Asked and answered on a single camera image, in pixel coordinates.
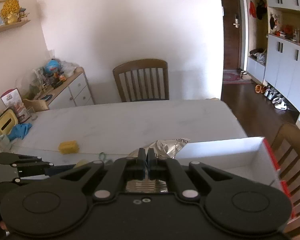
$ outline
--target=yellow sponge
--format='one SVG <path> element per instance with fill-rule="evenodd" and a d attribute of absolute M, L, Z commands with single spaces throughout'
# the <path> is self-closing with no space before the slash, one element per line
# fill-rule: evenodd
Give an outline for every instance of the yellow sponge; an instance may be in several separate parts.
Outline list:
<path fill-rule="evenodd" d="M 60 143 L 58 150 L 63 154 L 77 153 L 79 151 L 79 146 L 77 141 L 67 141 Z"/>

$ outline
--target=red bag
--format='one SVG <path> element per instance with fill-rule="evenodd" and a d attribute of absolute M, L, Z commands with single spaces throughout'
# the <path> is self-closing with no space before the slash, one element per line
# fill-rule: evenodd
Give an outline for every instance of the red bag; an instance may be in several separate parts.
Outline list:
<path fill-rule="evenodd" d="M 250 9 L 249 9 L 250 15 L 252 15 L 253 18 L 257 17 L 256 7 L 254 6 L 254 3 L 250 1 Z"/>

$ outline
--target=white wall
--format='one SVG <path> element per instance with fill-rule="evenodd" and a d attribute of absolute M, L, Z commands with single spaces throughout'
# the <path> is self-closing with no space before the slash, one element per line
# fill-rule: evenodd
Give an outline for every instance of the white wall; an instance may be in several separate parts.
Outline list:
<path fill-rule="evenodd" d="M 0 33 L 0 96 L 15 88 L 15 81 L 33 68 L 46 63 L 47 47 L 44 41 L 36 0 L 19 0 L 20 6 L 30 12 L 31 22 L 23 27 Z M 4 104 L 0 99 L 0 109 Z"/>
<path fill-rule="evenodd" d="M 120 102 L 112 69 L 168 62 L 170 99 L 220 98 L 221 0 L 38 0 L 49 50 L 81 65 L 97 104 Z"/>

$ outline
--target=blue glove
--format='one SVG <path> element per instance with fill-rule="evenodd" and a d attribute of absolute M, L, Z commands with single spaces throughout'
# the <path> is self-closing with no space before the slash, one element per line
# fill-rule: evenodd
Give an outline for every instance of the blue glove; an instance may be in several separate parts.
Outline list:
<path fill-rule="evenodd" d="M 29 132 L 29 129 L 32 127 L 30 123 L 22 123 L 15 125 L 10 134 L 8 134 L 8 138 L 10 141 L 14 140 L 15 138 L 23 139 Z"/>

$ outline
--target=golden ornament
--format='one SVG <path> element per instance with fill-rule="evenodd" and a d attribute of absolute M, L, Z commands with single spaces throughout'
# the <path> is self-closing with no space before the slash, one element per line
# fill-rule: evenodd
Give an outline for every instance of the golden ornament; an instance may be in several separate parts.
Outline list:
<path fill-rule="evenodd" d="M 15 23 L 19 19 L 20 5 L 18 0 L 6 0 L 1 11 L 0 16 L 6 24 Z"/>

